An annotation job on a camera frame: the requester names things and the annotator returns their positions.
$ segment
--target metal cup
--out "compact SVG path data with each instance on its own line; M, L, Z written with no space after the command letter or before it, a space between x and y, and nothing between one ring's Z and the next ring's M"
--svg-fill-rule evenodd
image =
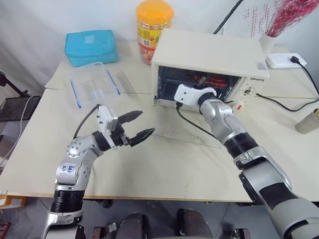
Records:
M315 109L295 126L299 133L309 133L319 128L319 109Z

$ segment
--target toaster oven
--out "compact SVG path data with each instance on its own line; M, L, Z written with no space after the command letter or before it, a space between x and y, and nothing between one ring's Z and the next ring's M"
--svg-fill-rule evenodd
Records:
M184 84L212 87L217 98L238 111L268 78L262 48L254 39L165 28L152 58L153 99L164 106L175 107L175 92Z

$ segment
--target clear plastic storage box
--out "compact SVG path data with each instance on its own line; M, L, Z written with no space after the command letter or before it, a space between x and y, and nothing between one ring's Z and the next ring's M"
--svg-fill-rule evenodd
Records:
M73 68L69 77L79 109L91 109L96 104L113 107L121 94L102 62Z

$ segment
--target power strip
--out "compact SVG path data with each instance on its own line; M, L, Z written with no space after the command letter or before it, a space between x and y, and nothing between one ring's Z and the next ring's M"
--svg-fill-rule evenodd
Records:
M267 65L272 69L278 68L299 68L300 65L290 61L293 56L298 57L300 63L305 66L306 61L297 53L274 53L268 54L266 58Z

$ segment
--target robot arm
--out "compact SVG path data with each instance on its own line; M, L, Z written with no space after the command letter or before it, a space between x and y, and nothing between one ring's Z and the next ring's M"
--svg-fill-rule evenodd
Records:
M232 109L215 98L214 91L200 93L180 85L174 99L199 106L212 134L226 147L241 170L239 178L248 195L255 203L266 205L281 238L319 237L319 209L291 191L287 175L233 116Z
M105 106L99 106L97 121L101 132L73 139L63 161L56 170L54 201L47 213L42 239L82 239L82 199L96 158L116 146L134 146L147 139L154 128L143 130L135 137L125 135L122 124L136 119L142 111L116 117Z

